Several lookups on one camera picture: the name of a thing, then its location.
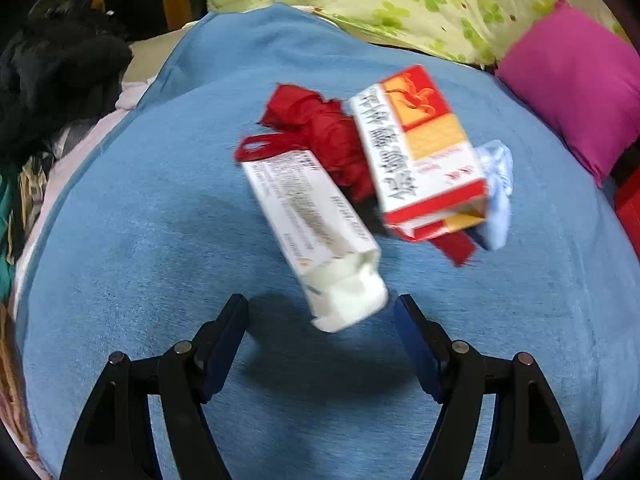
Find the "white medicine box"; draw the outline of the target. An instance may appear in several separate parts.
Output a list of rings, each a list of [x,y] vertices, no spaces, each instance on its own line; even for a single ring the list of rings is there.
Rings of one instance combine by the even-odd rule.
[[[315,328],[337,333],[386,306],[381,248],[314,154],[290,151],[242,168]]]

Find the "light blue cloth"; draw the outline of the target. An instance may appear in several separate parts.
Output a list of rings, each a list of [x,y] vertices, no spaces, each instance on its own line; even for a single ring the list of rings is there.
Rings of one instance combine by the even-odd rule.
[[[511,151],[499,140],[489,141],[475,149],[487,185],[486,219],[477,226],[475,239],[486,250],[503,248],[511,226],[511,195],[513,193],[513,158]]]

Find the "orange red medicine box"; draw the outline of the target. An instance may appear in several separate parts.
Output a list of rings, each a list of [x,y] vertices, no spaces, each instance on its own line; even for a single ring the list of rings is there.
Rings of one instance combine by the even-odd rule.
[[[485,171],[423,66],[371,84],[349,107],[387,229],[422,242],[486,220]]]

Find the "red ribbon bow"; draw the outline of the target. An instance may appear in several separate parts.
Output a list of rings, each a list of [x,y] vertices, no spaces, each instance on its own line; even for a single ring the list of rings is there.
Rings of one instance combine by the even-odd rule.
[[[320,93],[280,84],[259,122],[270,133],[244,138],[234,152],[237,162],[256,162],[290,151],[311,151],[341,191],[367,216],[366,223],[382,231],[382,214],[355,119],[342,102]]]

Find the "multicolour scarf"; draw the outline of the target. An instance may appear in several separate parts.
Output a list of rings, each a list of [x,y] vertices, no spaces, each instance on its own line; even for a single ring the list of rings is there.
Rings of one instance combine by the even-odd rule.
[[[15,326],[4,304],[1,305],[0,326],[1,419],[23,445],[26,457],[39,463],[27,420],[24,379],[15,341]]]

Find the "blue bed blanket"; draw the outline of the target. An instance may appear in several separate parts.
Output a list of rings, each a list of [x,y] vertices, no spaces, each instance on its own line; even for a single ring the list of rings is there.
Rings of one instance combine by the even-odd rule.
[[[233,153],[277,84],[348,99],[422,64],[474,144],[514,161],[506,246],[456,268],[430,244],[367,226],[392,295],[488,356],[531,353],[597,477],[639,416],[639,263],[604,193],[549,127],[474,68],[366,44],[288,6],[212,14],[66,188],[18,307],[38,453],[58,474],[107,361],[157,356],[230,295],[250,329],[204,408],[237,479],[407,479],[438,405],[391,310],[337,334],[306,298]]]

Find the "red Nilrich paper bag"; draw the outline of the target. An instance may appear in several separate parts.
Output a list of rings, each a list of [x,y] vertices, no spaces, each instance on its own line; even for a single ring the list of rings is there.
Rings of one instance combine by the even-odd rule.
[[[614,209],[623,226],[634,252],[640,258],[640,169],[617,189]]]

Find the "teal garment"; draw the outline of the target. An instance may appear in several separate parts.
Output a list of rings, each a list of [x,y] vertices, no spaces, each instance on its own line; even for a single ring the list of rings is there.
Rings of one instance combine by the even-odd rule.
[[[14,278],[14,265],[9,263],[8,255],[10,244],[9,220],[16,192],[17,170],[12,164],[2,164],[0,185],[0,294],[2,304],[6,304],[9,299]]]

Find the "magenta pillow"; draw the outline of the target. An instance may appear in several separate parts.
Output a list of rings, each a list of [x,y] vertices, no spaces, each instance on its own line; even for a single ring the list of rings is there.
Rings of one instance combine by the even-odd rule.
[[[558,0],[512,44],[496,77],[562,136],[601,185],[639,137],[639,55]]]

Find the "black clothes pile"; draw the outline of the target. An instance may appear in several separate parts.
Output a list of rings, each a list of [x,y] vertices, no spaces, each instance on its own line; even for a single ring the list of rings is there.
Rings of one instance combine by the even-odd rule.
[[[63,127],[111,113],[133,57],[89,0],[31,15],[1,53],[1,161],[21,166]]]

